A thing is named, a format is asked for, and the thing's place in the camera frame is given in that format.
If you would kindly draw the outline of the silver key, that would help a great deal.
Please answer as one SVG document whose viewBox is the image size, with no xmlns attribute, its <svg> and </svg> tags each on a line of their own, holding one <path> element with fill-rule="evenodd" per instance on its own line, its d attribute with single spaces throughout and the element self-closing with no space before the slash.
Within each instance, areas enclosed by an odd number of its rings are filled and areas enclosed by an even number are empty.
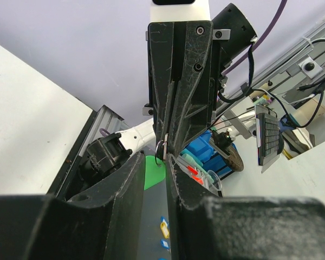
<svg viewBox="0 0 325 260">
<path fill-rule="evenodd" d="M 168 133 L 165 134 L 163 145 L 162 145 L 162 160 L 166 160 L 166 153 L 167 153 L 167 141 L 168 141 Z"/>
</svg>

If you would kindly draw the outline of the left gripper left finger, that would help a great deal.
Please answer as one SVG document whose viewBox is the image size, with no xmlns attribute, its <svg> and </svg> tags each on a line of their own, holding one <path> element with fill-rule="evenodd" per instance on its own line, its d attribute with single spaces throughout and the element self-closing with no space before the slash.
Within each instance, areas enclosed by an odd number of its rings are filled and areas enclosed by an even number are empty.
<svg viewBox="0 0 325 260">
<path fill-rule="evenodd" d="M 0 259 L 135 259 L 145 166 L 138 152 L 68 201 L 0 196 Z"/>
</svg>

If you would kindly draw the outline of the green key tag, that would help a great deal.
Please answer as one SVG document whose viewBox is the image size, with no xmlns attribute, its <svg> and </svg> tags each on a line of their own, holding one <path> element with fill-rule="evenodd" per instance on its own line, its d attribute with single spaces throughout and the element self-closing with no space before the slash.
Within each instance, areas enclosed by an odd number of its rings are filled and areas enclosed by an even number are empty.
<svg viewBox="0 0 325 260">
<path fill-rule="evenodd" d="M 162 182 L 166 178 L 166 166 L 160 159 L 153 155 L 146 156 L 145 184 L 144 190 Z"/>
</svg>

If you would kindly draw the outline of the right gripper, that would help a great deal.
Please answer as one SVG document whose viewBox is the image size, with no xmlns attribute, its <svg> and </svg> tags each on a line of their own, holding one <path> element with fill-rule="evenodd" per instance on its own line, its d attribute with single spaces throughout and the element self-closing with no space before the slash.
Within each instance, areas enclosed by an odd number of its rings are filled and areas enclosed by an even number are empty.
<svg viewBox="0 0 325 260">
<path fill-rule="evenodd" d="M 229 63 L 229 39 L 211 21 L 154 22 L 146 31 L 148 103 L 156 142 L 167 138 L 177 156 L 209 125 L 216 107 L 219 79 Z"/>
</svg>

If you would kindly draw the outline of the metal keyring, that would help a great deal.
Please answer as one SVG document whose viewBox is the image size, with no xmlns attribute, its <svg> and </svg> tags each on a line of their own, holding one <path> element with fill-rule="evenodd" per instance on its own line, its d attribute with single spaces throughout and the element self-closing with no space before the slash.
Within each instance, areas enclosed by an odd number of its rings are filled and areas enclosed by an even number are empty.
<svg viewBox="0 0 325 260">
<path fill-rule="evenodd" d="M 165 145 L 166 145 L 166 142 L 163 140 L 160 140 L 156 144 L 156 147 L 155 147 L 154 160 L 155 160 L 155 164 L 158 167 L 160 167 L 165 160 L 165 152 L 164 152 Z"/>
</svg>

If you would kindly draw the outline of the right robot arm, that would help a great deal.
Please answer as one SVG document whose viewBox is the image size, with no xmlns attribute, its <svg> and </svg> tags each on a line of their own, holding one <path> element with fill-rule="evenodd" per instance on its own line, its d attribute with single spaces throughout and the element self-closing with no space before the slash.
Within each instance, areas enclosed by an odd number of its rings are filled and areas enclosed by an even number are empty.
<svg viewBox="0 0 325 260">
<path fill-rule="evenodd" d="M 151 141 L 159 159 L 178 156 L 214 123 L 223 71 L 255 44 L 254 28 L 234 4 L 215 18 L 189 14 L 193 1 L 153 5 L 159 10 L 151 15 L 146 33 L 152 118 L 87 146 L 78 174 L 88 186 L 118 170 Z"/>
</svg>

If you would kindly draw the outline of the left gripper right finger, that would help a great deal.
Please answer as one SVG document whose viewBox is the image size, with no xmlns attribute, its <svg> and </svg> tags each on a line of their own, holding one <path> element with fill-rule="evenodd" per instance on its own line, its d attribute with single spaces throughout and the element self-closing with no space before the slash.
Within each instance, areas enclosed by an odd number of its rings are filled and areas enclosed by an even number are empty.
<svg viewBox="0 0 325 260">
<path fill-rule="evenodd" d="M 325 205 L 211 193 L 166 157 L 172 259 L 325 259 Z"/>
</svg>

